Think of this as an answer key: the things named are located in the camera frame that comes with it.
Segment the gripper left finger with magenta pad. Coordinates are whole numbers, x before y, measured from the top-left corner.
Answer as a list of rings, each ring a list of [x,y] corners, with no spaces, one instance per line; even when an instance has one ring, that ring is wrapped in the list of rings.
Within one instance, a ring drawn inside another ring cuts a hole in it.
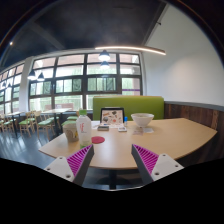
[[[45,171],[81,186],[93,155],[94,147],[89,145],[68,157],[57,157]]]

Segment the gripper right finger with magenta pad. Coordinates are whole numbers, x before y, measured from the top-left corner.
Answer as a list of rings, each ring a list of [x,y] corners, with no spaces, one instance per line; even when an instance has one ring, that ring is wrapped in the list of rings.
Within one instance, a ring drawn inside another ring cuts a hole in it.
[[[181,164],[166,153],[158,155],[136,144],[132,145],[131,154],[137,164],[144,185],[183,169]]]

